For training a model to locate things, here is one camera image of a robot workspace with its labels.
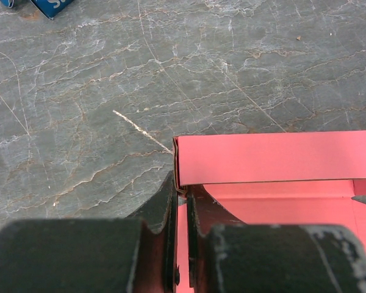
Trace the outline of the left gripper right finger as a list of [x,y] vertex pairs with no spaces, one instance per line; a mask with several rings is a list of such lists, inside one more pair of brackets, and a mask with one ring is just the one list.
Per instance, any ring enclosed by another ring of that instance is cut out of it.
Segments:
[[195,292],[366,292],[366,249],[343,225],[245,223],[195,185],[187,226]]

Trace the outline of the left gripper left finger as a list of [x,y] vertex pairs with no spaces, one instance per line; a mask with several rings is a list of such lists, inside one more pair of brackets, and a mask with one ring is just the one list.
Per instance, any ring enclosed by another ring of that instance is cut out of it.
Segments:
[[177,229],[172,173],[125,218],[11,222],[0,230],[0,292],[175,292]]

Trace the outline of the pink paper box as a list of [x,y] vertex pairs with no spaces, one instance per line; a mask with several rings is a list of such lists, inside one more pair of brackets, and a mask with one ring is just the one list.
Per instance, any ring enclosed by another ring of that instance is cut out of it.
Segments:
[[[343,225],[366,249],[366,131],[173,139],[176,188],[202,185],[250,224]],[[188,279],[187,202],[179,208],[180,292]]]

